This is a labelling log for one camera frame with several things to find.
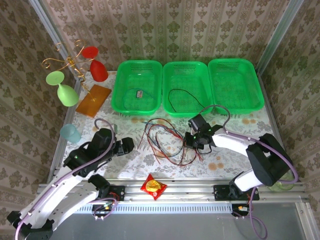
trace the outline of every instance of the light blue cup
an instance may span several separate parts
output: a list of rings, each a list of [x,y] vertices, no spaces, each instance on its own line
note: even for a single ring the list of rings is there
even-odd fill
[[[66,124],[60,129],[60,135],[70,143],[76,144],[81,139],[81,134],[73,124]]]

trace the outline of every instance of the green wine glass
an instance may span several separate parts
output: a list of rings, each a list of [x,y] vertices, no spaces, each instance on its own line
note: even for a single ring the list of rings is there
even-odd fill
[[[64,79],[65,75],[63,72],[53,71],[46,76],[45,81],[51,86],[58,85],[56,92],[61,103],[66,107],[72,107],[78,103],[79,96],[72,87],[61,84]]]

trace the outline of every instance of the red snack package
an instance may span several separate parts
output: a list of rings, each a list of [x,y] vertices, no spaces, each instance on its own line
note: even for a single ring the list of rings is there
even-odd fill
[[[160,197],[166,188],[166,184],[156,181],[154,177],[149,174],[140,190],[150,194],[154,200],[157,200],[157,198]]]

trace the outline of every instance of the gray floor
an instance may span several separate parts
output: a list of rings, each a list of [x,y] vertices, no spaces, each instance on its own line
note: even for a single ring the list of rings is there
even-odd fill
[[[294,204],[255,204],[254,216],[268,240],[304,240]],[[50,240],[256,240],[250,220],[218,214],[112,214],[95,221],[90,214],[70,216]]]

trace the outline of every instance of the green plastic basket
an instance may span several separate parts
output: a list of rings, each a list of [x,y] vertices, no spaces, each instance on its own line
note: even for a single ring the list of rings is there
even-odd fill
[[[241,58],[218,58],[209,62],[214,104],[226,107],[231,114],[249,114],[260,110],[265,100],[251,62]],[[221,108],[220,114],[227,114]]]
[[[173,61],[163,67],[162,103],[172,117],[197,115],[213,104],[208,67],[199,61]]]
[[[111,106],[124,115],[152,115],[161,104],[162,70],[153,60],[124,61],[118,67]]]

